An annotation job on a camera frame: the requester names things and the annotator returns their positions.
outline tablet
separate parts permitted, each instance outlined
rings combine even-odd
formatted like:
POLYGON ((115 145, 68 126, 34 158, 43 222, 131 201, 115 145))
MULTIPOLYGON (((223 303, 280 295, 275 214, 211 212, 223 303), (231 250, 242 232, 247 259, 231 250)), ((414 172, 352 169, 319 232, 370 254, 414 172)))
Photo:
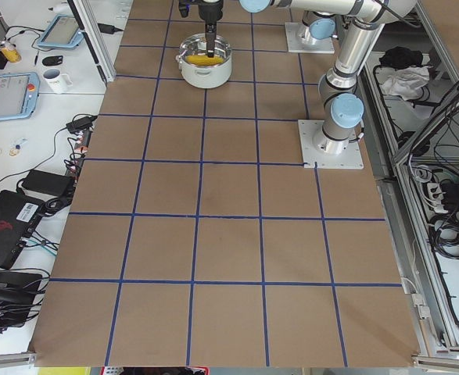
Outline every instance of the tablet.
POLYGON ((83 40, 83 33, 73 16, 58 14, 38 39, 42 48, 75 48, 83 40))
POLYGON ((0 121, 31 116, 39 87, 40 79, 34 72, 0 74, 0 121))

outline white table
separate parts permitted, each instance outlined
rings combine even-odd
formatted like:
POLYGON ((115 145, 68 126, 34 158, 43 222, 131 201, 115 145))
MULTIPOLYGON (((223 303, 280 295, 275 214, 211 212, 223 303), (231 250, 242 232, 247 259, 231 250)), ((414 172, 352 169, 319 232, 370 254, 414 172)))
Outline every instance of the white table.
MULTIPOLYGON (((129 10, 127 2, 123 0, 94 0, 91 1, 95 18, 100 23, 112 24, 124 29, 127 18, 124 11, 129 10)), ((11 8, 11 0, 0 0, 0 10, 3 12, 11 8)), ((57 0, 28 0, 23 2, 23 7, 12 9, 13 14, 5 15, 7 21, 13 20, 10 24, 18 24, 29 27, 45 28, 55 13, 48 10, 48 7, 59 3, 57 0)), ((114 35, 103 35, 106 47, 111 58, 116 58, 122 33, 114 35)), ((40 161, 48 158, 53 152, 53 137, 57 130, 63 128, 78 113, 98 114, 102 104, 106 86, 95 68, 95 64, 88 51, 87 45, 82 44, 72 51, 53 50, 51 52, 40 52, 38 64, 34 66, 36 50, 30 47, 35 38, 34 34, 25 33, 17 37, 14 42, 20 51, 23 59, 16 64, 8 63, 0 73, 21 73, 27 71, 37 72, 41 78, 42 72, 47 67, 41 64, 41 60, 47 55, 64 55, 64 62, 59 68, 68 73, 74 82, 70 91, 63 95, 53 94, 48 85, 42 82, 40 95, 36 109, 29 119, 10 120, 0 122, 0 179, 12 173, 18 173, 36 166, 40 161), (27 142, 22 146, 19 155, 10 156, 9 150, 13 143, 20 138, 26 138, 27 142)), ((67 142, 69 132, 63 131, 56 138, 56 154, 48 162, 44 163, 39 170, 64 174, 65 166, 63 160, 71 153, 71 147, 67 142)), ((16 182, 24 175, 10 177, 0 183, 0 191, 7 189, 15 191, 16 182)), ((30 195, 39 198, 50 198, 48 196, 30 195)), ((58 242, 62 237, 63 228, 66 222, 69 209, 57 213, 54 217, 44 218, 38 225, 38 231, 58 242)), ((24 250, 17 259, 13 268, 37 267, 47 271, 52 270, 55 257, 43 249, 24 250)), ((0 334, 0 354, 13 354, 25 352, 31 340, 36 319, 26 323, 21 328, 9 328, 0 334)), ((3 373, 36 373, 36 369, 28 370, 0 370, 3 373)))
MULTIPOLYGON (((93 0, 91 1, 92 9, 94 10, 95 18, 100 23, 108 23, 120 29, 124 29, 126 18, 123 18, 122 10, 129 7, 122 4, 122 0, 93 0)), ((45 29, 56 15, 48 10, 60 3, 57 0, 30 0, 24 3, 19 14, 13 19, 12 25, 28 26, 37 29, 45 29)), ((17 34, 22 29, 13 28, 7 36, 17 34)), ((120 47, 121 32, 115 34, 104 34, 102 37, 106 43, 108 53, 114 61, 120 47)), ((39 52, 37 64, 34 65, 34 59, 37 55, 37 50, 31 47, 31 43, 37 37, 36 34, 27 31, 24 34, 13 37, 11 42, 16 45, 17 51, 22 56, 21 61, 11 63, 8 62, 5 69, 0 70, 0 74, 4 73, 24 73, 36 72, 40 77, 41 93, 52 93, 50 87, 43 80, 43 72, 50 66, 43 66, 41 61, 44 57, 53 55, 64 56, 63 63, 57 66, 64 73, 68 73, 73 86, 67 94, 104 94, 106 86, 99 76, 94 60, 91 57, 90 50, 85 41, 82 41, 73 50, 53 49, 50 52, 39 52)))

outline power adapter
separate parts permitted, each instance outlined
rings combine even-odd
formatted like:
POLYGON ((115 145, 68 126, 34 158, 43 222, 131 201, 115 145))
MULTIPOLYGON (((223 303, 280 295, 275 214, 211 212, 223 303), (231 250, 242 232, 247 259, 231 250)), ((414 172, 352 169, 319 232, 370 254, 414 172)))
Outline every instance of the power adapter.
POLYGON ((114 25, 108 25, 106 23, 97 23, 97 26, 99 27, 99 31, 103 34, 114 34, 119 31, 123 31, 114 25))
POLYGON ((95 120, 97 120, 97 116, 84 116, 67 123, 66 128, 71 134, 76 134, 78 131, 87 130, 95 120))
POLYGON ((73 189, 74 178, 41 170, 30 170, 22 180, 22 188, 42 194, 63 197, 73 189))

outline screen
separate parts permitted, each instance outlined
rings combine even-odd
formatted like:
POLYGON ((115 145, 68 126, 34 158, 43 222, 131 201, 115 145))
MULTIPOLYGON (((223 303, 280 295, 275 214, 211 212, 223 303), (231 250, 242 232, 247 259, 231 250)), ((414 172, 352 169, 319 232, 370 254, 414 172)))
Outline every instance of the screen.
POLYGON ((22 113, 28 80, 26 75, 0 78, 0 117, 22 113))
POLYGON ((43 39, 44 43, 67 45, 78 30, 74 17, 60 17, 43 39))

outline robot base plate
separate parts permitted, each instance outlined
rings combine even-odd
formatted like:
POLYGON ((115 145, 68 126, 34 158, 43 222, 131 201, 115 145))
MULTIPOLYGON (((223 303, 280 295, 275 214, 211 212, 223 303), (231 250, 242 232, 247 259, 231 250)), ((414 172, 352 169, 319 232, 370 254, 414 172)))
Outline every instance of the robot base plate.
POLYGON ((360 146, 357 142, 349 143, 346 150, 340 155, 329 155, 319 152, 313 145, 313 136, 323 126, 323 120, 299 120, 300 146, 305 168, 318 168, 327 170, 362 170, 360 146))
POLYGON ((300 53, 335 53, 333 42, 331 38, 317 41, 314 45, 304 44, 298 37, 297 31, 301 26, 301 23, 286 22, 286 41, 289 45, 289 52, 300 52, 300 53))

